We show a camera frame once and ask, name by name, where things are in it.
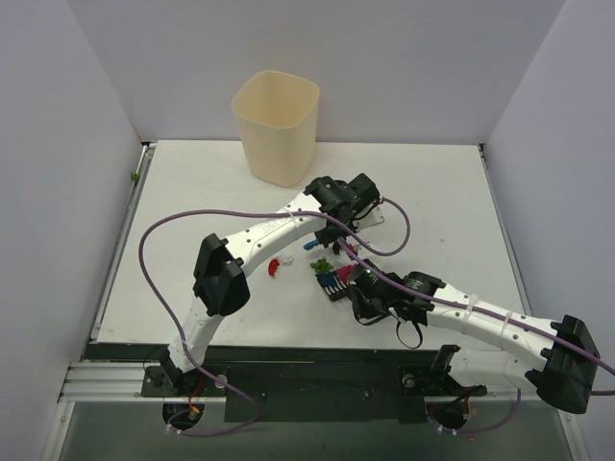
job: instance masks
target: screw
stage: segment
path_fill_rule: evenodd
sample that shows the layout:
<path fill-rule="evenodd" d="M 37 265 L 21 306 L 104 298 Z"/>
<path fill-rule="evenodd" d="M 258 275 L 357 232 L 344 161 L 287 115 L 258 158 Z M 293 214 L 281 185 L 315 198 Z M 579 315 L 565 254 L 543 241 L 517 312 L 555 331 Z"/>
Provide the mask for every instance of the screw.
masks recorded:
<path fill-rule="evenodd" d="M 407 375 L 402 376 L 402 384 L 405 387 L 414 387 L 414 384 L 416 384 L 416 380 L 414 379 L 414 375 L 407 374 Z"/>
<path fill-rule="evenodd" d="M 224 384 L 229 382 L 229 379 L 225 375 L 218 375 L 216 377 L 220 379 L 222 382 L 224 382 Z M 220 384 L 219 382 L 216 381 L 215 387 L 217 387 L 218 389 L 224 389 L 226 387 L 224 384 Z"/>

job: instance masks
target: blue object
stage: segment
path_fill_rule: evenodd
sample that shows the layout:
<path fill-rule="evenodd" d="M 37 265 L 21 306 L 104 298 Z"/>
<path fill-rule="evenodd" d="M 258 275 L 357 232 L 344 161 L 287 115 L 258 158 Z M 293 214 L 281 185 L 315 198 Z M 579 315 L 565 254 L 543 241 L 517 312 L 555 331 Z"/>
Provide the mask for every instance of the blue object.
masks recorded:
<path fill-rule="evenodd" d="M 348 285 L 342 282 L 335 272 L 316 274 L 316 280 L 329 297 L 329 301 L 336 302 L 346 298 Z"/>
<path fill-rule="evenodd" d="M 320 242 L 314 239 L 311 242 L 308 242 L 307 244 L 304 245 L 304 250 L 308 252 L 309 250 L 316 248 L 318 245 L 320 245 Z"/>

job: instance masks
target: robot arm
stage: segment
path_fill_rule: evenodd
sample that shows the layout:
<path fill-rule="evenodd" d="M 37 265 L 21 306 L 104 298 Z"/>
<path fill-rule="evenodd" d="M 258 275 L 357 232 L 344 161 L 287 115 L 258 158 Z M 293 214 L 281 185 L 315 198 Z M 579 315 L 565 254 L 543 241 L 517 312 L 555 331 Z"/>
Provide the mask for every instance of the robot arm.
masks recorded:
<path fill-rule="evenodd" d="M 256 224 L 223 239 L 215 234 L 206 237 L 194 269 L 195 299 L 183 324 L 186 346 L 192 357 L 202 363 L 209 342 L 224 317 L 248 302 L 250 291 L 246 279 L 262 262 L 311 233 L 325 246 L 346 236 L 345 231 L 321 216 L 295 216 L 293 213 L 327 213 L 353 231 L 360 231 L 383 221 L 377 207 L 380 200 L 380 192 L 363 174 L 349 183 L 330 177 L 317 178 L 278 211 L 287 213 L 287 217 Z M 161 365 L 176 386 L 183 374 L 194 368 L 185 356 L 179 336 L 169 345 L 168 355 Z"/>
<path fill-rule="evenodd" d="M 365 262 L 379 271 L 369 260 Z M 424 298 L 434 300 L 425 301 L 382 282 L 373 272 L 359 266 L 351 274 L 351 299 L 353 309 L 359 315 L 369 319 L 388 313 L 400 322 L 458 331 L 497 349 L 472 351 L 456 348 L 449 354 L 446 370 L 458 385 L 531 390 L 558 409 L 570 413 L 585 412 L 597 366 L 549 338 L 513 325 L 517 321 L 538 328 L 600 357 L 581 320 L 567 315 L 558 323 L 514 313 L 420 272 L 411 272 L 403 278 L 395 273 L 385 274 L 404 287 L 425 295 Z M 438 301 L 466 304 L 467 308 L 464 311 Z M 503 320 L 491 317 L 485 311 L 497 314 Z"/>
<path fill-rule="evenodd" d="M 322 216 L 297 216 L 294 213 L 326 213 L 353 231 L 359 231 L 361 226 L 381 222 L 377 208 L 380 200 L 378 189 L 365 175 L 359 175 L 349 183 L 329 177 L 318 178 L 279 211 L 288 213 L 287 217 L 256 224 L 223 239 L 215 234 L 206 237 L 194 270 L 195 299 L 184 321 L 186 346 L 194 360 L 198 363 L 204 361 L 209 342 L 224 317 L 248 302 L 250 292 L 246 279 L 262 262 L 311 233 L 315 233 L 325 246 L 347 235 Z M 355 218 L 362 217 L 366 210 L 376 218 L 357 221 Z M 445 369 L 458 385 L 536 389 L 543 400 L 559 409 L 573 413 L 585 411 L 596 365 L 583 361 L 552 340 L 509 323 L 510 319 L 521 321 L 597 354 L 581 321 L 566 316 L 564 322 L 557 324 L 512 313 L 422 273 L 412 272 L 404 278 L 394 273 L 386 276 L 428 297 L 468 304 L 468 308 L 463 311 L 409 296 L 381 282 L 369 270 L 357 267 L 351 274 L 351 299 L 356 304 L 354 309 L 365 314 L 365 318 L 392 315 L 400 322 L 459 331 L 498 349 L 463 351 L 456 348 L 449 354 Z M 482 309 L 500 314 L 504 320 L 473 311 L 472 307 L 477 304 Z M 169 346 L 168 355 L 160 364 L 176 387 L 179 387 L 183 375 L 194 368 L 185 356 L 179 337 Z"/>

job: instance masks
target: glass panel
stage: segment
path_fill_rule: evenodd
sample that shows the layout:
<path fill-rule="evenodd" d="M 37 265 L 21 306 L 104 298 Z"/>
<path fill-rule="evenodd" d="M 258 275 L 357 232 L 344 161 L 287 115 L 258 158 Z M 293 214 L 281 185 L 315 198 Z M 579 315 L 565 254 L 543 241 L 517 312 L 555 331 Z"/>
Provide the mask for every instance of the glass panel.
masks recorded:
<path fill-rule="evenodd" d="M 510 410 L 509 401 L 476 400 L 467 426 L 490 425 Z M 222 404 L 206 408 L 195 428 L 221 427 Z M 505 427 L 476 436 L 438 435 L 433 424 L 260 423 L 225 437 L 192 439 L 164 434 L 159 402 L 75 405 L 61 460 L 572 460 L 557 412 L 542 401 L 524 401 Z"/>

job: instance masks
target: plastic container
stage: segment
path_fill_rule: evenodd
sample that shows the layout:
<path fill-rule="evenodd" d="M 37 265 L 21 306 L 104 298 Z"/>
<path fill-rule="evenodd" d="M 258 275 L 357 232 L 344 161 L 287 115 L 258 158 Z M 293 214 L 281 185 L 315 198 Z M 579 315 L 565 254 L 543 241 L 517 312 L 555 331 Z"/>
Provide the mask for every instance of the plastic container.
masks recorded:
<path fill-rule="evenodd" d="M 320 89 L 274 70 L 259 72 L 235 95 L 233 112 L 252 174 L 289 187 L 314 159 Z"/>

